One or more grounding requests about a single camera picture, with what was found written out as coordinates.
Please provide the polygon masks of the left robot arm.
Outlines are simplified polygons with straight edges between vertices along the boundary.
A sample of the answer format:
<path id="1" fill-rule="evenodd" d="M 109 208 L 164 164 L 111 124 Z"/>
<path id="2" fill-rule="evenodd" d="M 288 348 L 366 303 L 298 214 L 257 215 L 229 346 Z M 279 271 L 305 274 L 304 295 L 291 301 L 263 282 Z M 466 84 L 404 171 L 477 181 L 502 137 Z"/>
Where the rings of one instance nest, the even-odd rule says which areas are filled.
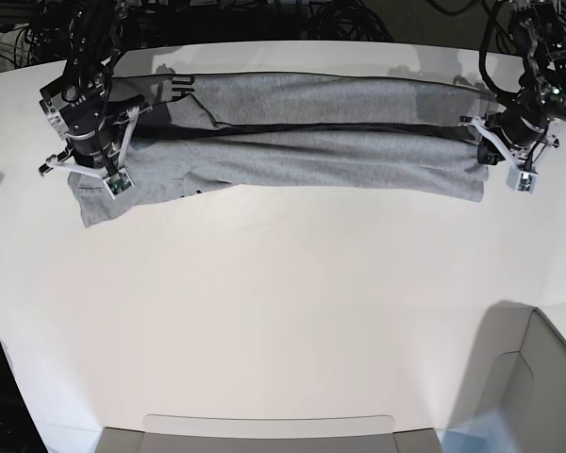
<path id="1" fill-rule="evenodd" d="M 485 86 L 504 107 L 500 112 L 473 118 L 482 126 L 477 161 L 493 166 L 511 161 L 532 171 L 548 148 L 559 147 L 550 134 L 554 122 L 566 122 L 566 36 L 560 21 L 559 1 L 511 1 L 508 35 L 522 60 L 519 90 L 500 88 L 491 78 L 487 56 L 491 35 L 504 1 L 483 9 L 488 19 L 478 49 L 478 70 Z"/>

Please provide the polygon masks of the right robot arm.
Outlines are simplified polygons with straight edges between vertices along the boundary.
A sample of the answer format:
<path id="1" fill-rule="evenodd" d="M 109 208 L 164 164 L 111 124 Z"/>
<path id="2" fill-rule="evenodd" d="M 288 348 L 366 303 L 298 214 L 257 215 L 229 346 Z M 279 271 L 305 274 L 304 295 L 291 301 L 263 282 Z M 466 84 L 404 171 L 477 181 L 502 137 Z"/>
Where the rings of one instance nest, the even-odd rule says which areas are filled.
<path id="1" fill-rule="evenodd" d="M 480 92 L 381 76 L 255 72 L 116 78 L 125 3 L 89 1 L 71 56 L 42 90 L 67 143 L 42 170 L 79 187 L 185 184 L 418 187 L 466 194 L 487 179 L 466 116 Z"/>

